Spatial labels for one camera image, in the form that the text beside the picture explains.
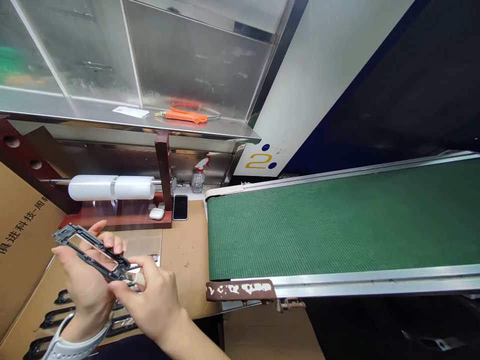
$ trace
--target number 2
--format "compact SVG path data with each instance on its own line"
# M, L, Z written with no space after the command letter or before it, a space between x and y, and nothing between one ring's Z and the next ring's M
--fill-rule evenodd
M272 155L270 154L253 154L252 156L250 156L250 159L253 159L254 157L256 156L266 156L267 157L267 160L265 161L252 161L252 162L249 162L245 168L246 169L265 169L265 166L250 166L252 164L266 164L268 163L270 160L272 160Z

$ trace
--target hand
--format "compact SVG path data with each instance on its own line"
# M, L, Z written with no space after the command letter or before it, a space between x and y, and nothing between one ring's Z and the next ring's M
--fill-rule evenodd
M157 267L150 256L135 256L128 261L141 266L145 277L144 291L136 293L122 281L112 281L108 286L133 317L135 324L164 348L179 322L189 320L179 303L175 274Z
M106 224L106 220L99 221L88 232L103 241L107 248L113 248L115 254L123 253L127 249L126 241L111 232L99 235ZM78 247L106 268L114 267L113 260L86 241L82 241ZM75 316L63 330L61 337L74 343L88 340L105 326L115 302L115 295L102 274L80 259L75 250L68 246L58 246L51 252L63 265L67 274L66 288L76 307Z

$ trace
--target white roll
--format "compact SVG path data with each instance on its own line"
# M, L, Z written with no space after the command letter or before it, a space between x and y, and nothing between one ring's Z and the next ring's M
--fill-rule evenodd
M118 200L151 200L155 196L153 176L119 176L114 192Z
M116 200L114 181L118 175L77 175L68 184L68 194L73 200Z

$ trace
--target conveyor belt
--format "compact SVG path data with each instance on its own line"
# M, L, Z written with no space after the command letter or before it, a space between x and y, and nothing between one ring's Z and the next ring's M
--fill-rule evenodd
M210 279L480 264L479 210L480 159L211 197Z

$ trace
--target metal rod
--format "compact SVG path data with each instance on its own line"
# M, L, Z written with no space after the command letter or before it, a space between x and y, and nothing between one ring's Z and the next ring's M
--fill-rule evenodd
M71 179L69 179L69 178L61 178L61 179L50 179L50 180L48 180L48 182L52 186L68 185L68 184L70 184L70 180ZM154 179L154 180L151 181L151 183L155 186L160 186L160 185L162 185L162 180Z

